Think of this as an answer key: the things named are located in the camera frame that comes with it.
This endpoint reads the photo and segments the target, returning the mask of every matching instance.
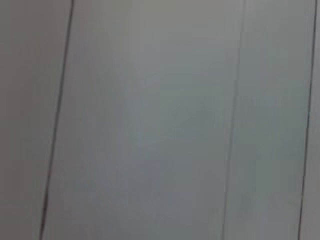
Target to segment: panel seam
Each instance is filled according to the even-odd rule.
[[[223,216],[222,216],[222,230],[221,230],[221,240],[225,240],[226,236],[226,220],[227,220],[227,205],[229,197],[229,187],[230,187],[230,171],[231,171],[231,158],[233,150],[233,138],[235,131],[235,118],[236,118],[236,108],[239,93],[239,78],[240,78],[240,57],[243,46],[243,38],[245,32],[245,20],[247,12],[247,0],[242,0],[242,16],[240,25],[240,36],[239,36],[239,47],[237,50],[237,63],[236,63],[236,73],[234,80],[234,90],[233,90],[233,101],[232,101],[232,112],[231,112],[231,124],[230,124],[230,134],[228,140],[228,152],[227,152],[227,163],[226,163],[226,175],[225,175],[225,189],[224,189],[224,202],[223,202]]]
[[[310,132],[310,114],[311,114],[311,102],[312,102],[312,86],[315,70],[315,52],[316,52],[316,39],[317,39],[317,18],[318,18],[318,0],[314,1],[314,16],[313,16],[313,36],[312,36],[312,53],[311,53],[311,69],[310,69],[310,82],[308,91],[308,106],[307,106],[307,122],[305,128],[305,142],[304,142],[304,161],[303,161],[303,176],[302,176],[302,189],[300,199],[300,211],[299,211],[299,225],[297,239],[301,240],[302,221],[303,221],[303,207],[305,198],[305,184],[307,175],[307,160],[308,160],[308,144],[309,144],[309,132]]]
[[[63,59],[62,59],[62,70],[61,70],[61,76],[59,81],[58,98],[57,98],[56,110],[54,115],[53,133],[52,133],[51,147],[50,147],[50,153],[49,153],[49,164],[48,164],[48,169],[46,174],[45,190],[44,190],[43,203],[42,203],[40,231],[39,231],[39,237],[38,237],[39,240],[43,239],[46,220],[47,220],[49,192],[50,192],[49,188],[50,188],[50,182],[52,178],[53,161],[55,157],[59,119],[60,119],[61,106],[62,106],[63,93],[64,93],[66,65],[67,65],[67,58],[68,58],[68,52],[69,52],[69,43],[70,43],[74,7],[75,7],[75,0],[70,0],[68,22],[67,22],[67,29],[66,29],[65,42],[64,42]]]

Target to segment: white wall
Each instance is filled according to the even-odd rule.
[[[245,3],[76,1],[45,239],[298,238],[315,2]]]
[[[311,108],[305,188],[302,209],[301,240],[318,240],[320,236],[320,4],[316,19]]]
[[[0,1],[0,239],[36,240],[67,0]]]

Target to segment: vertical groove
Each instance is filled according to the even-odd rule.
[[[298,226],[298,237],[301,239],[301,227],[303,218],[303,207],[304,207],[304,197],[305,197],[305,183],[307,174],[307,158],[308,158],[308,143],[309,143],[309,127],[310,127],[310,112],[311,112],[311,100],[312,100],[312,83],[314,78],[314,68],[315,68],[315,51],[316,51],[316,39],[317,39],[317,16],[318,16],[318,0],[314,1],[314,16],[313,16],[313,38],[312,38],[312,53],[311,53],[311,73],[310,73],[310,83],[309,83],[309,96],[308,96],[308,110],[307,110],[307,122],[305,129],[305,145],[304,145],[304,163],[303,163],[303,177],[302,177],[302,190],[301,190],[301,202],[300,202],[300,212],[299,212],[299,226]]]
[[[231,157],[233,150],[233,137],[235,129],[235,117],[236,117],[236,107],[239,91],[239,78],[240,78],[240,54],[243,45],[243,37],[245,30],[245,19],[246,19],[246,10],[247,0],[242,0],[242,16],[241,16],[241,26],[240,26],[240,38],[239,38],[239,47],[237,50],[237,63],[236,63],[236,73],[234,81],[234,90],[233,90],[233,102],[232,102],[232,112],[231,112],[231,126],[228,142],[228,153],[227,153],[227,163],[226,163],[226,175],[225,175],[225,190],[224,190],[224,202],[223,202],[223,216],[222,216],[222,230],[221,230],[221,240],[225,240],[226,232],[226,218],[227,218],[227,204],[228,204],[228,193],[229,193],[229,184],[230,184],[230,167],[231,167]]]
[[[57,99],[56,110],[54,115],[53,133],[52,133],[51,148],[50,148],[50,154],[49,154],[49,166],[47,170],[47,178],[46,178],[45,190],[44,190],[45,192],[44,192],[43,204],[42,204],[41,225],[40,225],[39,238],[38,238],[39,240],[43,239],[45,226],[46,226],[48,201],[49,201],[49,187],[50,187],[55,148],[56,148],[56,142],[57,142],[57,132],[58,132],[59,116],[61,112],[61,104],[62,104],[63,91],[64,91],[66,64],[67,64],[67,57],[68,57],[74,6],[75,6],[75,0],[71,0],[69,15],[68,15],[68,22],[67,22],[67,29],[66,29],[66,36],[65,36],[65,42],[64,42],[64,51],[63,51],[63,60],[62,60],[62,70],[61,70],[61,76],[60,76],[60,82],[59,82],[58,99]]]

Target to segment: light gray background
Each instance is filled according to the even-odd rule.
[[[77,1],[45,239],[296,239],[313,14]]]
[[[0,239],[36,240],[69,2],[0,1]]]
[[[305,188],[302,209],[301,240],[320,236],[320,5],[316,19],[316,39],[309,120]]]

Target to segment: dark vertical line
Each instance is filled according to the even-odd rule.
[[[306,174],[307,174],[309,126],[310,126],[310,112],[311,112],[311,99],[312,99],[311,94],[312,94],[312,83],[313,83],[313,78],[314,78],[315,52],[316,52],[316,39],[317,39],[317,16],[318,16],[318,0],[315,0],[315,2],[314,2],[314,16],[313,16],[311,69],[310,69],[311,73],[310,73],[310,83],[309,83],[307,122],[306,122],[306,129],[305,129],[304,163],[303,163],[303,178],[302,178],[301,202],[300,202],[300,213],[299,213],[298,240],[301,239],[301,225],[302,225],[302,217],[303,217],[305,183],[306,183]]]
[[[240,54],[241,54],[242,45],[243,45],[246,12],[247,12],[247,0],[242,0],[240,39],[239,39],[239,47],[237,51],[237,63],[236,63],[236,73],[235,73],[236,77],[234,81],[231,127],[230,127],[230,135],[229,135],[229,149],[227,153],[226,175],[225,175],[225,181],[224,181],[225,190],[224,190],[221,240],[225,240],[225,231],[226,231],[226,215],[227,215],[228,193],[229,193],[229,185],[230,185],[230,166],[231,166],[231,157],[232,157],[232,150],[233,150],[233,137],[234,137],[234,131],[235,131],[236,108],[237,108],[237,100],[238,100],[238,92],[239,92]]]
[[[48,166],[48,172],[47,172],[47,178],[46,178],[45,190],[44,190],[45,192],[44,192],[43,205],[42,205],[39,240],[43,239],[45,225],[46,225],[46,219],[47,219],[48,201],[49,201],[49,187],[50,187],[51,173],[52,173],[55,148],[56,148],[56,142],[57,142],[57,132],[58,132],[59,116],[60,116],[60,112],[61,112],[61,103],[62,103],[63,91],[64,91],[66,65],[67,65],[67,57],[68,57],[68,50],[69,50],[70,33],[71,33],[71,26],[72,26],[72,20],[73,20],[74,6],[75,6],[75,0],[71,0],[69,15],[68,15],[67,29],[66,29],[66,36],[65,36],[65,42],[64,42],[64,52],[63,52],[62,70],[61,70],[59,90],[58,90],[59,91],[58,92],[58,99],[57,99],[57,105],[56,105],[55,116],[54,116],[53,134],[52,134],[51,148],[50,148],[50,155],[49,155],[49,166]]]

